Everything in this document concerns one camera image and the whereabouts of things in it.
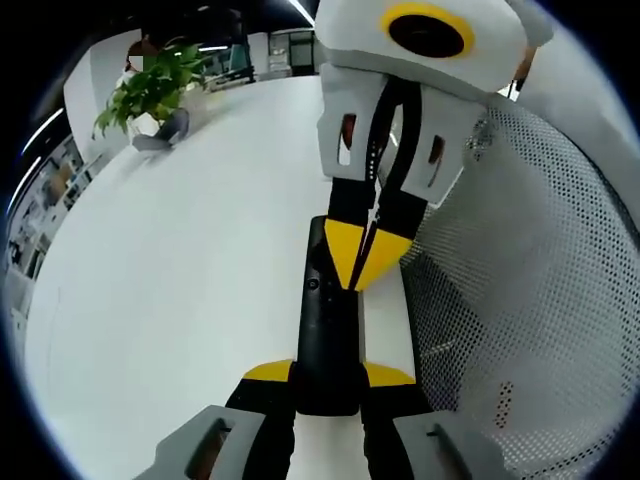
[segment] green plant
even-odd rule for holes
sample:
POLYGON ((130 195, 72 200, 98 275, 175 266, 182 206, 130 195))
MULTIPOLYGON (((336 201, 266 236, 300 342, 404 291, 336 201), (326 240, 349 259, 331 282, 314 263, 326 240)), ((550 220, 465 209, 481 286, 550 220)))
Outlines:
POLYGON ((190 83, 204 85, 205 57, 197 45, 173 45, 163 49, 150 68, 120 85, 107 101, 94 128, 104 131, 120 125, 127 131, 127 120, 148 113, 158 122, 166 120, 178 108, 180 97, 190 83))

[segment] black circular lens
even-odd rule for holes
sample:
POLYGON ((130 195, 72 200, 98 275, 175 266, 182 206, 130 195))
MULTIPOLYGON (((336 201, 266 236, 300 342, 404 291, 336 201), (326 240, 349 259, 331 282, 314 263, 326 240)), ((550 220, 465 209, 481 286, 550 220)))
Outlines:
POLYGON ((451 25, 424 15, 405 15, 389 25, 394 42, 416 55, 447 58, 464 50, 462 36, 451 25))

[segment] yellow stripe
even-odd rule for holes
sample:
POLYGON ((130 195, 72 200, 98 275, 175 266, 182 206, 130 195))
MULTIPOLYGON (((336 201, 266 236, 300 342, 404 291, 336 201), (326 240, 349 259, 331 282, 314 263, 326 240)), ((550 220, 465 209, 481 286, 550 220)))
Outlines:
POLYGON ((340 285, 346 290, 349 288, 364 227, 327 218, 324 222, 324 232, 340 285))
POLYGON ((356 290, 359 292, 364 290, 395 265, 400 260, 400 257, 407 253, 411 243, 412 241, 408 238, 394 235, 384 230, 376 231, 371 250, 358 278, 356 290))
POLYGON ((270 382, 286 382, 289 379, 289 369, 293 360, 263 363, 244 374, 247 380, 265 380, 270 382))
POLYGON ((467 55, 473 49, 476 37, 473 34, 473 29, 469 23, 464 18, 454 15, 453 13, 450 13, 444 8, 436 5, 416 2, 399 3, 394 5, 384 12, 384 15, 380 18, 380 28, 383 32, 389 35, 389 26, 391 23, 406 15, 422 15, 425 17, 437 18, 438 20, 453 27, 462 37, 464 47, 460 53, 449 58, 467 55))
POLYGON ((385 367, 377 363, 364 362, 371 387, 391 387, 394 385, 414 385, 415 379, 397 368, 385 367))

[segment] ceiling light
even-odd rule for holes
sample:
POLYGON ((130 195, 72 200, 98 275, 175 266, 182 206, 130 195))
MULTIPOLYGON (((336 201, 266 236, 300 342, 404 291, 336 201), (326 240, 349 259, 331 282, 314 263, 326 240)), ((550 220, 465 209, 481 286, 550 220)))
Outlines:
POLYGON ((20 183, 18 184, 18 187, 16 188, 16 191, 13 192, 13 196, 11 197, 11 200, 9 200, 9 205, 7 206, 7 212, 6 213, 9 213, 9 210, 11 210, 11 205, 13 205, 13 202, 15 201, 16 197, 18 196, 18 193, 22 189, 22 185, 24 185, 24 182, 27 181, 27 179, 31 175, 31 172, 33 172, 33 170, 38 166, 38 164, 40 163, 41 160, 42 160, 42 157, 36 158, 35 162, 33 162, 33 165, 31 165, 31 167, 29 167, 29 170, 27 170, 27 173, 25 173, 24 177, 22 177, 22 180, 20 180, 20 183))
POLYGON ((302 15, 312 27, 316 26, 316 22, 313 20, 313 18, 311 18, 311 15, 309 15, 309 12, 307 12, 304 9, 304 7, 300 5, 300 2, 298 0, 289 0, 289 3, 293 5, 296 8, 296 10, 298 10, 298 12, 300 12, 300 15, 302 15))
POLYGON ((51 115, 46 122, 44 122, 42 125, 40 125, 40 128, 38 130, 36 130, 36 133, 34 133, 33 135, 31 135, 31 138, 29 139, 29 141, 27 142, 27 144, 24 146, 24 148, 22 149, 22 152, 20 152, 21 155, 24 155, 24 151, 29 148, 29 145, 31 145, 33 143, 33 141, 37 138, 38 135, 40 135, 42 133, 42 131, 47 128, 49 126, 49 124, 51 122, 53 122, 56 118, 58 118, 62 112, 64 112, 64 108, 61 108, 60 110, 58 110, 57 112, 55 112, 53 115, 51 115))
POLYGON ((200 50, 201 52, 213 52, 214 50, 226 50, 227 46, 220 46, 220 47, 200 47, 198 50, 200 50))

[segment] perforated mesh panel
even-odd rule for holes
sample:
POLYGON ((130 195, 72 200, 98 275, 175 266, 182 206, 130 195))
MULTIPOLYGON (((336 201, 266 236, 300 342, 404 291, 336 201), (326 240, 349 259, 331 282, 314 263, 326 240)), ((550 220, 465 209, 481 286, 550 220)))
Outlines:
POLYGON ((570 141, 496 102, 401 261, 419 382, 522 478, 572 478, 639 386, 637 231, 570 141))

